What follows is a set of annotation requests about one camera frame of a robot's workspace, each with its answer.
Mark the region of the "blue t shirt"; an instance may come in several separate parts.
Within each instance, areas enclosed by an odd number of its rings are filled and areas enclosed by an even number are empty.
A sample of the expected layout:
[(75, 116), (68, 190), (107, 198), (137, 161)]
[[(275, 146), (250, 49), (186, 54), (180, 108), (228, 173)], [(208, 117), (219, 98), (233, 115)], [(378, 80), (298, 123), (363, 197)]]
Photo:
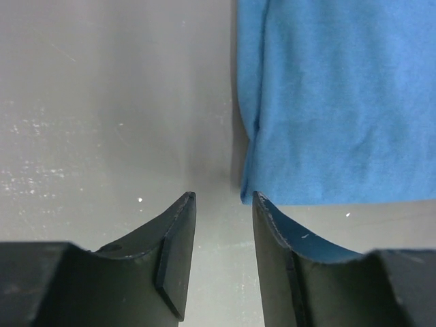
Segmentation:
[(435, 197), (434, 1), (239, 1), (240, 198)]

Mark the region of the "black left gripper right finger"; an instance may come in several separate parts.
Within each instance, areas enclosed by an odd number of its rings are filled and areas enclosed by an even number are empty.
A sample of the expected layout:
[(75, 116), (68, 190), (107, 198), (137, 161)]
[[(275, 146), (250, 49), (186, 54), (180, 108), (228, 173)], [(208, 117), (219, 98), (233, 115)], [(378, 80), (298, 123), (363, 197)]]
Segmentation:
[(318, 236), (259, 192), (252, 209), (266, 326), (374, 326), (372, 253)]

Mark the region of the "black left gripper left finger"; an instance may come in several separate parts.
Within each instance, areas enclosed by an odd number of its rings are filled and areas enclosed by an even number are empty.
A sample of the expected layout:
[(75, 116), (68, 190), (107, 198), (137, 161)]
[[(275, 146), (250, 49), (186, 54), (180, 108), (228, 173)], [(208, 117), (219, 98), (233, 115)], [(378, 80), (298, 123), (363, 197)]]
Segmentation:
[(196, 228), (196, 195), (93, 253), (86, 322), (181, 322)]

